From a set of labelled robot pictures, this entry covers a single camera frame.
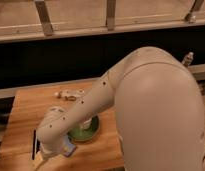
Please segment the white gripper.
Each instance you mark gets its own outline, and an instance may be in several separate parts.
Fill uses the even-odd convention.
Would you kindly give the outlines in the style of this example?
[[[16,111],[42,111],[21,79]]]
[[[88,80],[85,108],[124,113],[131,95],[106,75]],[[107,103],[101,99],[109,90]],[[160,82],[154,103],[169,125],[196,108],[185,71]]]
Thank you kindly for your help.
[[[58,144],[40,144],[40,152],[45,161],[56,157],[62,151],[62,146]]]

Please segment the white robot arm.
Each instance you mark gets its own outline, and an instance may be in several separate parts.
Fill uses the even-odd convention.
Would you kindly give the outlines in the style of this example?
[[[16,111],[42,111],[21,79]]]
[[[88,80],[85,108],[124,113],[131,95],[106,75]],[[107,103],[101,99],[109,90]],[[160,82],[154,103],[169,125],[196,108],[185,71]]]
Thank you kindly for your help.
[[[69,109],[49,109],[37,129],[41,157],[62,153],[71,129],[110,107],[127,171],[203,171],[199,86],[181,62],[152,46],[124,57]]]

